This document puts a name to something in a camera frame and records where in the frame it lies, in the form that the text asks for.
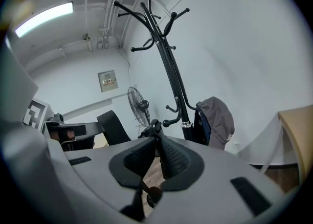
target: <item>fluorescent light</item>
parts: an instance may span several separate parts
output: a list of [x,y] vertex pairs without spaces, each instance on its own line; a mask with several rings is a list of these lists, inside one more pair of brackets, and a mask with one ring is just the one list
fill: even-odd
[[59,17],[61,15],[66,15],[73,13],[73,3],[66,3],[57,7],[50,8],[33,18],[30,18],[28,21],[26,21],[24,24],[19,26],[15,33],[18,35],[18,37],[22,37],[24,34],[26,34],[28,31],[32,30],[33,28],[39,26],[40,24],[47,22],[48,20],[51,20],[53,18]]

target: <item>coat rack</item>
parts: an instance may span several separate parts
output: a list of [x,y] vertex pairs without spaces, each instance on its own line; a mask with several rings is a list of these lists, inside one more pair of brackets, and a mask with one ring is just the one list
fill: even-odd
[[170,33],[172,25],[175,20],[177,20],[180,16],[184,15],[185,13],[189,12],[189,8],[186,8],[184,11],[182,11],[180,14],[177,14],[175,12],[171,13],[170,21],[167,23],[164,32],[160,30],[155,18],[161,19],[161,17],[156,16],[151,11],[151,0],[148,0],[148,8],[146,7],[145,3],[141,3],[140,6],[143,9],[143,13],[133,12],[132,10],[128,9],[127,7],[120,4],[118,1],[115,1],[114,6],[117,6],[121,9],[123,9],[126,13],[118,14],[117,16],[125,16],[125,15],[132,15],[137,20],[139,20],[150,32],[151,38],[144,44],[143,47],[132,47],[131,51],[142,51],[147,50],[153,46],[155,43],[157,45],[157,48],[160,52],[168,79],[171,84],[171,88],[173,91],[174,99],[176,102],[177,109],[174,110],[170,106],[166,106],[166,109],[175,112],[177,114],[176,119],[173,120],[163,120],[163,127],[167,128],[172,124],[175,124],[179,122],[179,120],[182,120],[181,127],[184,134],[184,138],[186,140],[192,140],[192,123],[189,120],[187,108],[186,105],[192,109],[196,110],[196,108],[192,107],[189,102],[186,95],[186,90],[184,87],[184,84],[181,79],[181,75],[179,73],[179,69],[177,66],[177,63],[175,61],[175,58],[172,53],[172,49],[176,49],[175,46],[169,46],[166,36]]

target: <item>baseboard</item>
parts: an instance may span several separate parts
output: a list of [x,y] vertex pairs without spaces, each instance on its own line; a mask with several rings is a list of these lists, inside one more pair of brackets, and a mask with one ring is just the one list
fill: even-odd
[[[252,167],[256,169],[261,169],[263,165],[250,164]],[[298,168],[298,163],[292,164],[283,164],[283,165],[270,165],[268,169],[286,169],[286,168]]]

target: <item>chair backrest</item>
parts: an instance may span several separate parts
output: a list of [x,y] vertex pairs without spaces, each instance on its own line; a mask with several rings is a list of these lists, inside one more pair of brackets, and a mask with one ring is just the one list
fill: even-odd
[[131,141],[116,114],[110,110],[97,117],[104,129],[104,136],[109,145]]

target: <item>desk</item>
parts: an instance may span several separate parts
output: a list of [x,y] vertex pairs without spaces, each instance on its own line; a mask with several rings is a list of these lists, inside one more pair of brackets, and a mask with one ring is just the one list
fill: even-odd
[[296,154],[301,184],[313,164],[313,105],[281,111],[278,117]]

